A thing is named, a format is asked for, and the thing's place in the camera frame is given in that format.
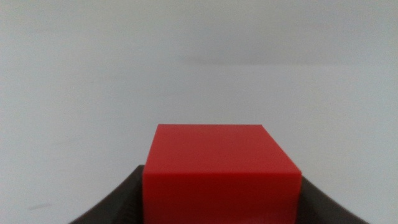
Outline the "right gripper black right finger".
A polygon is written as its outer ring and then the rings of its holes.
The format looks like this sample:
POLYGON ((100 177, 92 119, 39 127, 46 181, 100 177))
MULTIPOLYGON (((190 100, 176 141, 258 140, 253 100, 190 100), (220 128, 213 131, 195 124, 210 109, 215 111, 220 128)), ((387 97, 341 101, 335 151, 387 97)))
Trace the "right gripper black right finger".
POLYGON ((369 224, 327 196, 304 176, 296 224, 369 224))

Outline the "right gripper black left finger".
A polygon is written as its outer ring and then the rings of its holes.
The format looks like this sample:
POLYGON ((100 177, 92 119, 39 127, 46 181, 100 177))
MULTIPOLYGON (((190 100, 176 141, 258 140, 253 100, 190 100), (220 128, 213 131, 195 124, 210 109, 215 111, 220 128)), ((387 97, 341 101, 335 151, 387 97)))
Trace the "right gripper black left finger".
POLYGON ((142 173, 144 165, 134 171, 110 194, 72 224, 143 223, 142 173))

